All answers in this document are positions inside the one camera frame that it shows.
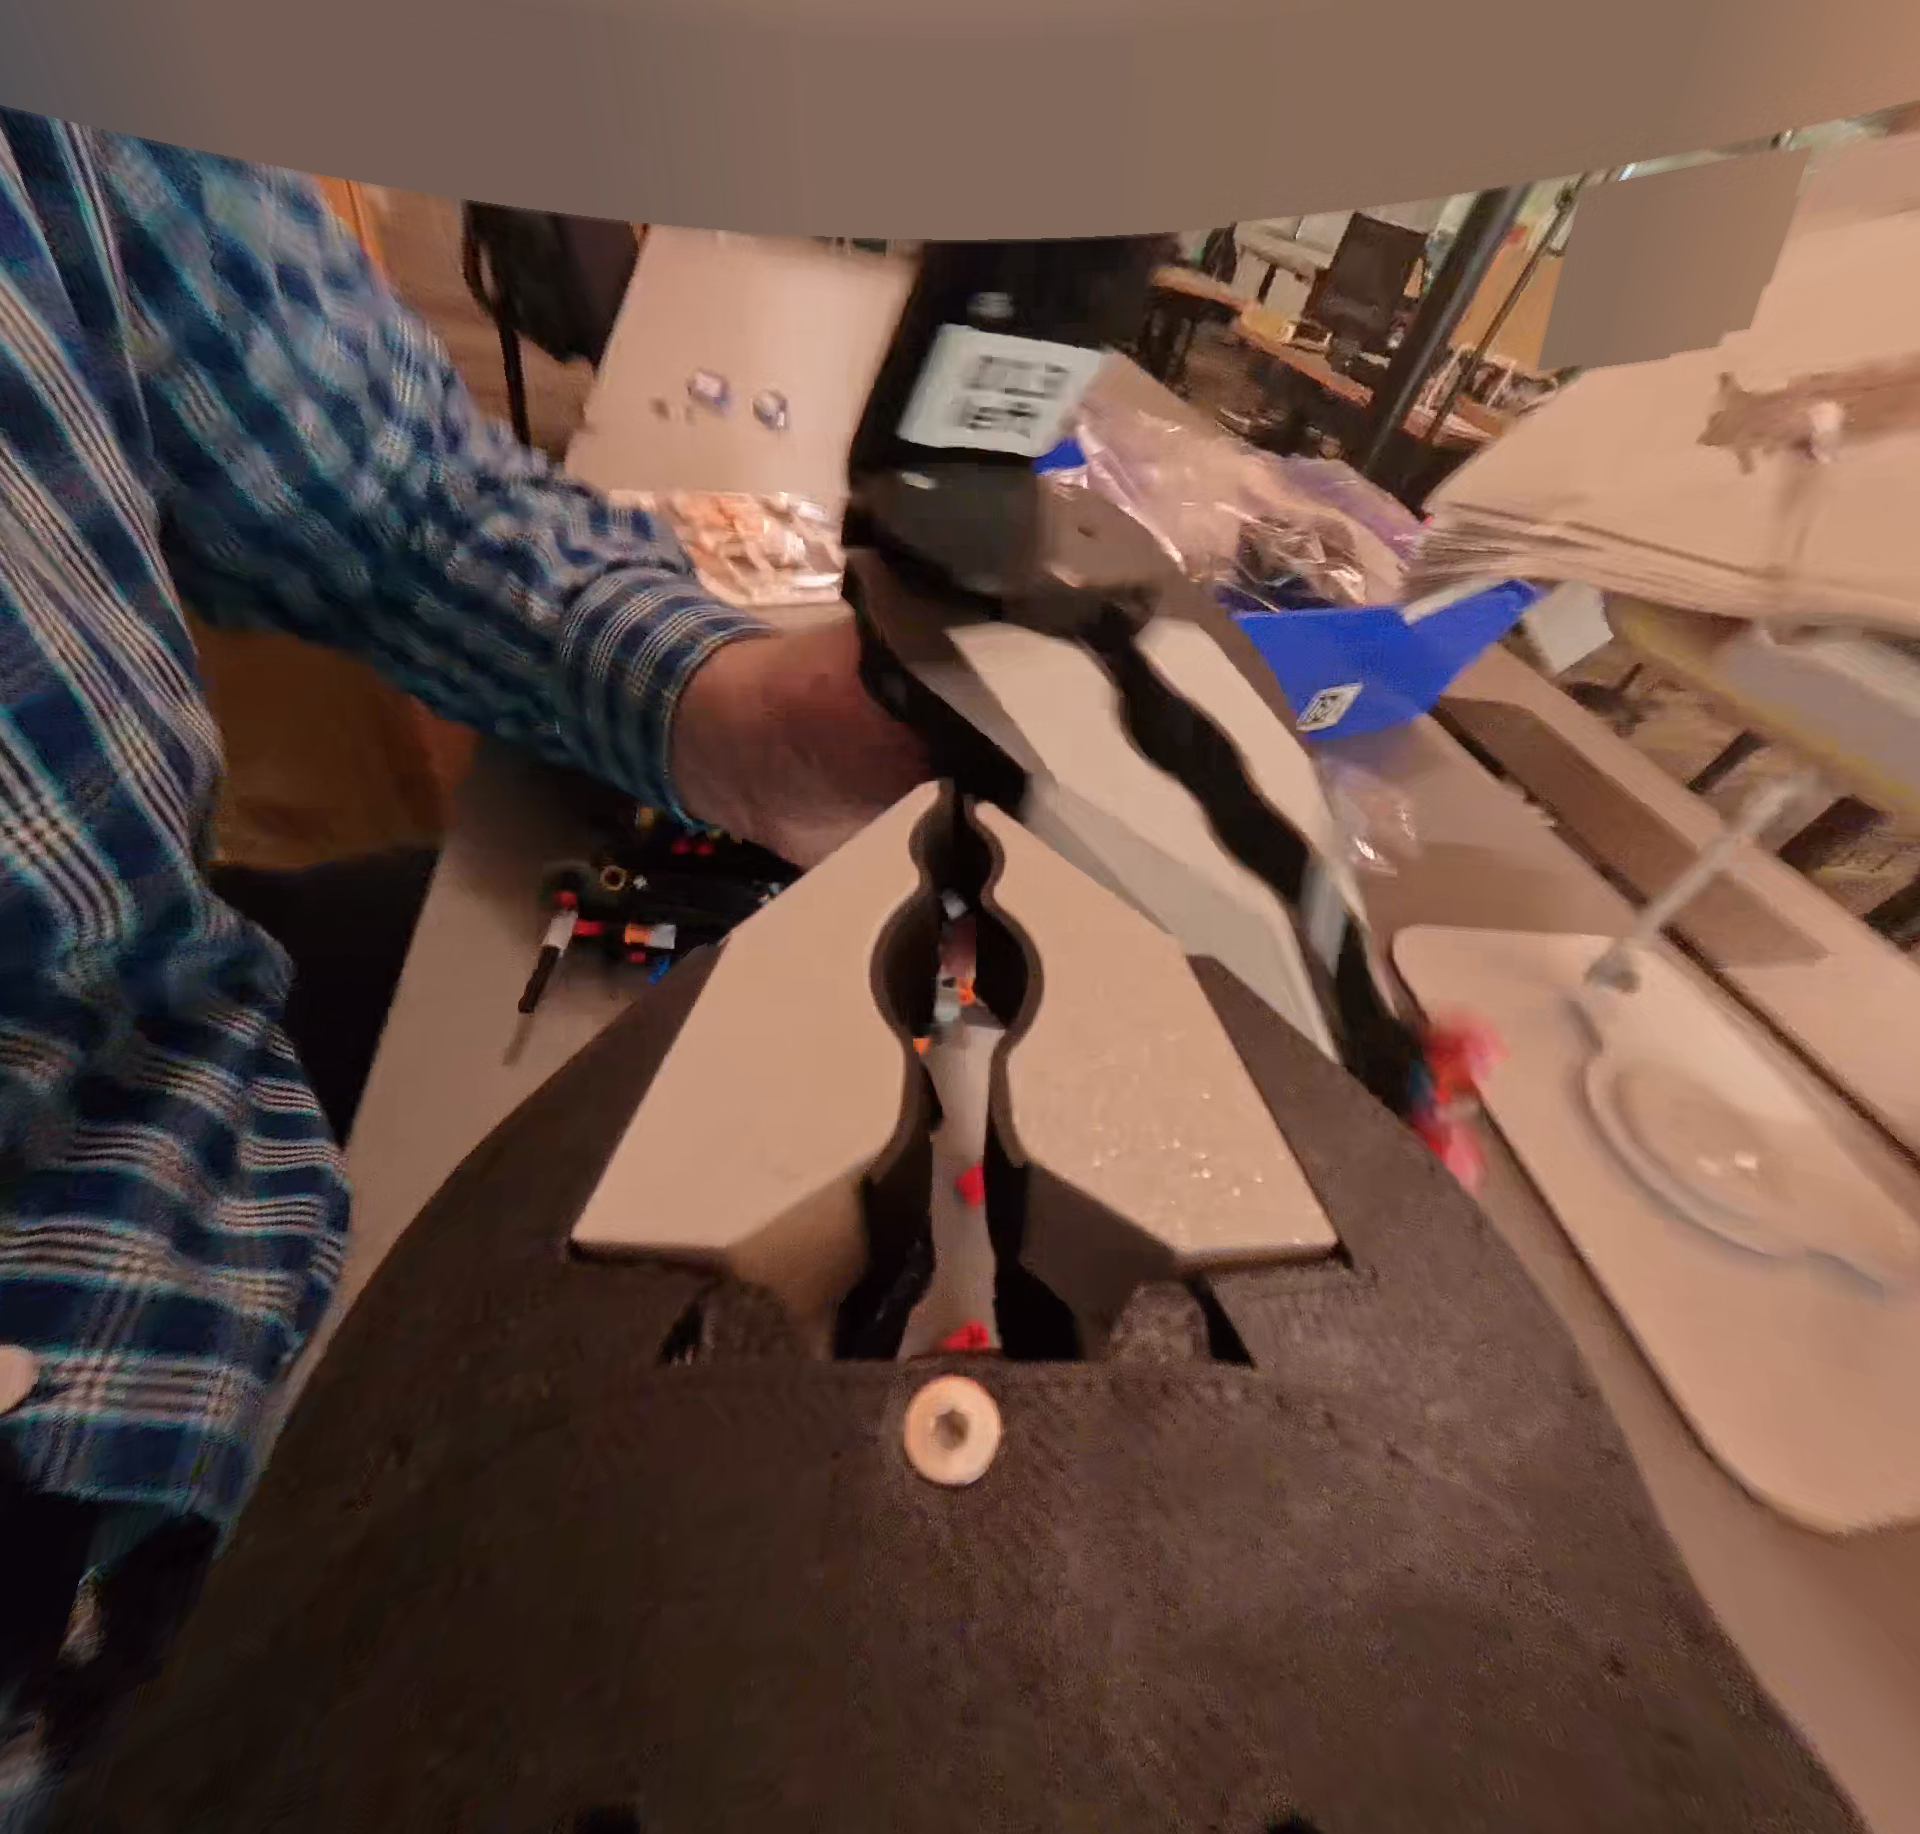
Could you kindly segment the empty clear plastic bag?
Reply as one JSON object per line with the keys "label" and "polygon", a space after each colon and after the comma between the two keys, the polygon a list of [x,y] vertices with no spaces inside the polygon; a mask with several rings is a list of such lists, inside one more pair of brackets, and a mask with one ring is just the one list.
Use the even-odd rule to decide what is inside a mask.
{"label": "empty clear plastic bag", "polygon": [[1411,795],[1350,752],[1321,749],[1314,767],[1337,843],[1355,875],[1388,879],[1411,872],[1425,848]]}

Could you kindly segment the black rod with white band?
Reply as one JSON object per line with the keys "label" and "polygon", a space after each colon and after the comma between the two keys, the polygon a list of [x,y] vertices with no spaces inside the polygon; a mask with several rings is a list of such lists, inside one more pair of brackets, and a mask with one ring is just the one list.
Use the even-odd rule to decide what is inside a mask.
{"label": "black rod with white band", "polygon": [[515,1013],[532,1016],[554,982],[566,952],[577,935],[579,886],[558,886],[549,895],[549,911],[539,933],[532,969],[518,993]]}

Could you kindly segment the person's left hand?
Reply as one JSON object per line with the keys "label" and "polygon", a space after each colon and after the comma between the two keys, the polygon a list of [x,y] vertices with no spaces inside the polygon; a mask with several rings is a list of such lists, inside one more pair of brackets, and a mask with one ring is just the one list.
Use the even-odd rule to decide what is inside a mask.
{"label": "person's left hand", "polygon": [[807,868],[928,783],[924,742],[867,692],[859,664],[849,615],[717,645],[670,719],[678,807]]}

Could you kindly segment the lego sticker sheet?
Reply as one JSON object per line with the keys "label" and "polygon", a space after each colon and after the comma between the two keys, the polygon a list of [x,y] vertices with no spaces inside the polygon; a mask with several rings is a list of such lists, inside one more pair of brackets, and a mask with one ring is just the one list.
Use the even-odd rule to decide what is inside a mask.
{"label": "lego sticker sheet", "polygon": [[743,612],[795,612],[843,589],[843,509],[790,491],[607,489],[607,501],[663,525],[701,585]]}

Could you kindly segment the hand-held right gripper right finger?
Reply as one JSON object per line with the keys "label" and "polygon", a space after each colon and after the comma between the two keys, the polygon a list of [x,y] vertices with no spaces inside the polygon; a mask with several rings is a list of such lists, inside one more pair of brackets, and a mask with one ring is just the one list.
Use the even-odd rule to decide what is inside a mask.
{"label": "hand-held right gripper right finger", "polygon": [[1136,1289],[1325,1262],[1331,1218],[1179,943],[990,802],[974,993],[999,1024],[987,1212],[1080,1317]]}

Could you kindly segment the black pole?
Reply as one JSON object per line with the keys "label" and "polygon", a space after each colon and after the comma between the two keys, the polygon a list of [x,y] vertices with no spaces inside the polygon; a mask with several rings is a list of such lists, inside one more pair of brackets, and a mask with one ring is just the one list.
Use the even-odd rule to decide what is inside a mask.
{"label": "black pole", "polygon": [[1520,221],[1531,182],[1476,191],[1417,305],[1399,348],[1371,389],[1352,465],[1364,477],[1380,471],[1404,431],[1427,380],[1447,352],[1455,326],[1493,266],[1506,235]]}

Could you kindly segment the black office chair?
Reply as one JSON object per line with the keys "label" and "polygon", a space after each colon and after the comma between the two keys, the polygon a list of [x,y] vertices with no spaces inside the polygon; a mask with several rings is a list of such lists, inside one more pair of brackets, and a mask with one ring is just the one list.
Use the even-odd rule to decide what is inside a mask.
{"label": "black office chair", "polygon": [[524,348],[597,370],[644,242],[645,230],[625,220],[460,204],[462,278],[491,323],[507,422],[522,445],[533,444]]}

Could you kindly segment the blue plastic bin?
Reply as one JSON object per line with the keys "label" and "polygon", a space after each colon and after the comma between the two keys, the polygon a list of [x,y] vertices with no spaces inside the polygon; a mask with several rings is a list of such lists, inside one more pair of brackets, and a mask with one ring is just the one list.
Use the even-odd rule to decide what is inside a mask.
{"label": "blue plastic bin", "polygon": [[[1081,455],[1073,434],[1035,465],[1058,484],[1091,491],[1078,477]],[[1427,531],[1417,520],[1422,534],[1396,603],[1254,603],[1200,581],[1249,637],[1299,733],[1359,737],[1425,716],[1544,597],[1539,585],[1513,577],[1469,576],[1445,585],[1416,580],[1416,556]]]}

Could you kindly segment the person's torso in plaid shirt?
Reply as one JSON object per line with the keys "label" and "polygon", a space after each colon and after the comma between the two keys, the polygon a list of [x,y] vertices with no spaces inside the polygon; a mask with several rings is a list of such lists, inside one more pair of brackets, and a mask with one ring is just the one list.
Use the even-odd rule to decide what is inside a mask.
{"label": "person's torso in plaid shirt", "polygon": [[221,749],[103,182],[3,112],[6,1742],[99,1528],[233,1518],[345,1221],[285,959],[204,877]]}

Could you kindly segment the white book stand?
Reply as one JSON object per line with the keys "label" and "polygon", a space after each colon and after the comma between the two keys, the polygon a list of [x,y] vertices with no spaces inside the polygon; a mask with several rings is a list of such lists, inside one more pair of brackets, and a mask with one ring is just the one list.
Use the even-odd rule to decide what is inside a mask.
{"label": "white book stand", "polygon": [[1714,1461],[1814,1533],[1914,1528],[1916,961],[1745,843],[1595,1002],[1714,810],[1500,645],[1435,717],[1399,980],[1493,1030],[1491,1125]]}

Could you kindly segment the person's left forearm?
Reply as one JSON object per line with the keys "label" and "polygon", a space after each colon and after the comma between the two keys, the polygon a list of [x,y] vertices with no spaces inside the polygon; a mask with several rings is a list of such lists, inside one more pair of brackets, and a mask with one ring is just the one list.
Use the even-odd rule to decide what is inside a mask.
{"label": "person's left forearm", "polygon": [[774,657],[629,511],[496,429],[308,189],[112,204],[155,509],[204,621],[342,650],[431,714],[751,834],[695,690]]}

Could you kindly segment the open lego instruction booklet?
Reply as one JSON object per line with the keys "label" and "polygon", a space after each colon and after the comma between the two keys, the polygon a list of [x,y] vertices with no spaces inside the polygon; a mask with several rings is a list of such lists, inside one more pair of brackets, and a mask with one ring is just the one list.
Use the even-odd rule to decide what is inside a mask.
{"label": "open lego instruction booklet", "polygon": [[1812,167],[1747,328],[1584,374],[1433,491],[1404,597],[1506,577],[1916,636],[1916,132]]}

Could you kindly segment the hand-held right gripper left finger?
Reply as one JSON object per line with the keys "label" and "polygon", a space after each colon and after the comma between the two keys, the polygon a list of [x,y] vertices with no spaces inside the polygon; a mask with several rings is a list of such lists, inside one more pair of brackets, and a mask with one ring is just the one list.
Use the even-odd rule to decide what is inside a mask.
{"label": "hand-held right gripper left finger", "polygon": [[830,1317],[869,1264],[861,1194],[919,1063],[878,956],[933,897],[901,795],[715,947],[571,1225],[595,1260],[728,1276]]}

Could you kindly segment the clear bags of lego parts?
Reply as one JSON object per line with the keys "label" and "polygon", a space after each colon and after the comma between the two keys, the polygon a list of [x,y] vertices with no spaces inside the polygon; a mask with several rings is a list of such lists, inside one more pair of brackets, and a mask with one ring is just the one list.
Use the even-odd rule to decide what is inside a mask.
{"label": "clear bags of lego parts", "polygon": [[1217,596],[1307,608],[1401,600],[1424,525],[1342,459],[1256,447],[1127,357],[1094,376],[1071,439],[1078,482]]}

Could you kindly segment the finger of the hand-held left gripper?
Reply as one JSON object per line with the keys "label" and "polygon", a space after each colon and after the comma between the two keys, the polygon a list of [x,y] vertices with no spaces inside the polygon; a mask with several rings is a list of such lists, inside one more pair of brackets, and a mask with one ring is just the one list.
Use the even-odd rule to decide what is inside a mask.
{"label": "finger of the hand-held left gripper", "polygon": [[[1235,627],[1208,625],[1284,712]],[[946,773],[1004,806],[1097,886],[1208,957],[1335,1059],[1377,1101],[1409,1113],[1419,1037],[1380,974],[1364,910],[1364,963],[1321,963],[1294,910],[1222,848],[1172,773],[1134,642],[1117,651],[1008,621],[900,636]]]}
{"label": "finger of the hand-held left gripper", "polygon": [[1159,613],[1132,636],[1147,714],[1220,846],[1297,917],[1320,963],[1365,963],[1365,906],[1324,778],[1216,632]]}

